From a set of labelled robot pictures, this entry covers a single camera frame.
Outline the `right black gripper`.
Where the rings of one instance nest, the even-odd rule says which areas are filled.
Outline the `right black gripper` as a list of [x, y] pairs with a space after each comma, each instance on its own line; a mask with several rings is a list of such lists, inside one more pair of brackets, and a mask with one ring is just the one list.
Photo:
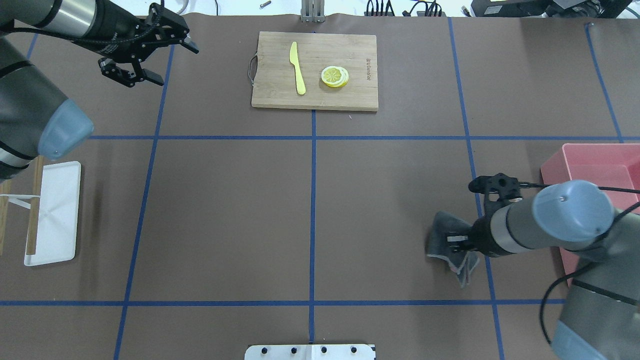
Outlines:
[[498, 257], [498, 244], [489, 219], [478, 219], [472, 226], [461, 230], [460, 234], [447, 234], [445, 240], [451, 251], [474, 251], [491, 258]]

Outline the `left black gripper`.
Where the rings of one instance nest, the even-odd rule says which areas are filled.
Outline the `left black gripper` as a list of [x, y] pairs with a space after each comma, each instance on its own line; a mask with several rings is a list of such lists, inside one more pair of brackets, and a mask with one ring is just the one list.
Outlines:
[[[150, 32], [135, 41], [137, 35]], [[141, 82], [163, 86], [164, 80], [158, 73], [142, 68], [140, 62], [133, 62], [132, 70], [118, 66], [129, 62], [135, 55], [146, 60], [157, 48], [178, 44], [194, 54], [199, 54], [197, 44], [190, 37], [190, 28], [185, 19], [164, 4], [153, 2], [147, 18], [142, 19], [109, 0], [96, 0], [93, 19], [93, 52], [103, 56], [98, 65], [103, 76], [128, 88]]]

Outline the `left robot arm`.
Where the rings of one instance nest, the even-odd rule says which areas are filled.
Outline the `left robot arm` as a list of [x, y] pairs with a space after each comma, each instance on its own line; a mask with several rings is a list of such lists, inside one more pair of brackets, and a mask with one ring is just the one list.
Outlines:
[[146, 18], [109, 0], [3, 0], [1, 2], [0, 176], [11, 180], [38, 157], [55, 161], [94, 132], [94, 124], [64, 92], [7, 41], [12, 34], [62, 39], [100, 55], [100, 72], [133, 88], [163, 85], [142, 67], [158, 48], [179, 44], [198, 53], [185, 19], [153, 2]]

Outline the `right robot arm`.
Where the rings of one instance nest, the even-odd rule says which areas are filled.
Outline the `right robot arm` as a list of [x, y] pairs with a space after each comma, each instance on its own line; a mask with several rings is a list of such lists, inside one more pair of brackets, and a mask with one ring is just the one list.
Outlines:
[[638, 203], [615, 208], [606, 188], [586, 180], [519, 181], [503, 173], [468, 184], [484, 212], [469, 224], [435, 215], [427, 254], [448, 262], [465, 286], [478, 254], [492, 258], [545, 248], [578, 255], [578, 267], [547, 288], [538, 310], [542, 335], [561, 360], [639, 358]]

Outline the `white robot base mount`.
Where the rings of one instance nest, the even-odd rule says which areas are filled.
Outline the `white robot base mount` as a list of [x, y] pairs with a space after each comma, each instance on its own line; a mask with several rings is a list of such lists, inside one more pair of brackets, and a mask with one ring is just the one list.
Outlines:
[[251, 345], [245, 360], [376, 360], [370, 344], [260, 344]]

